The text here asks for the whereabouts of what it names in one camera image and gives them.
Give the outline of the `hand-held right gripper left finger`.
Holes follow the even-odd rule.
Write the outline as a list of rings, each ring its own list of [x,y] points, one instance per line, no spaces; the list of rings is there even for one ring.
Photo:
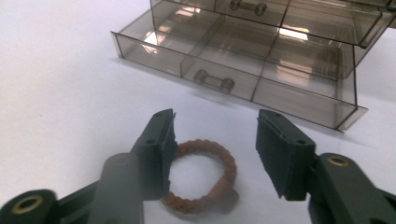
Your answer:
[[[94,194],[90,224],[144,224],[145,201],[169,191],[177,151],[174,111],[155,113],[131,151],[106,160]]]

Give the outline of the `smoky transparent drawer box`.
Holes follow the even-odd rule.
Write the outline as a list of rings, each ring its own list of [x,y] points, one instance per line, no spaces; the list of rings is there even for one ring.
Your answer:
[[[368,48],[396,18],[396,0],[149,0]]]

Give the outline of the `clear acrylic drawer organizer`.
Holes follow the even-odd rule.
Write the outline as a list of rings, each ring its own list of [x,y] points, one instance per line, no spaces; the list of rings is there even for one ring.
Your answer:
[[[114,33],[122,59],[344,132],[366,113],[354,49],[228,16],[148,12]]]

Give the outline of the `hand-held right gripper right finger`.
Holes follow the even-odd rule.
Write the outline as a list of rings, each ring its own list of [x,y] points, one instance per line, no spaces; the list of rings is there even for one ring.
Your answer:
[[[279,197],[309,201],[313,224],[396,224],[396,195],[378,189],[352,159],[318,155],[283,115],[259,112],[256,150]]]

